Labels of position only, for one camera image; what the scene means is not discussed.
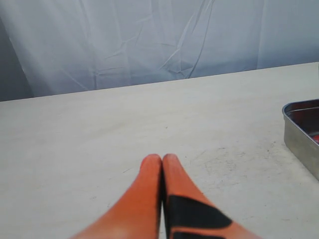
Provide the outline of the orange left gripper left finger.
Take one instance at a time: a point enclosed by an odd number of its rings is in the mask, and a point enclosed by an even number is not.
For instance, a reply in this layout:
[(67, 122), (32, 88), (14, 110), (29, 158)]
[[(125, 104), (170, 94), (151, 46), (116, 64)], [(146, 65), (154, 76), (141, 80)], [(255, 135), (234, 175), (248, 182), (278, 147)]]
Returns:
[(161, 157), (146, 156), (123, 196), (74, 239), (157, 239), (160, 230)]

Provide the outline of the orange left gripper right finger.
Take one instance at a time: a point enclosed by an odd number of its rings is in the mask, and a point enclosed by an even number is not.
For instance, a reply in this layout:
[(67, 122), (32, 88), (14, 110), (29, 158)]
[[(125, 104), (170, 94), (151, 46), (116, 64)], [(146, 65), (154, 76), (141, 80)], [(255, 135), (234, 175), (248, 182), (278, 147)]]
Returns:
[(257, 239), (220, 211), (198, 189), (175, 154), (162, 160), (163, 206), (168, 239)]

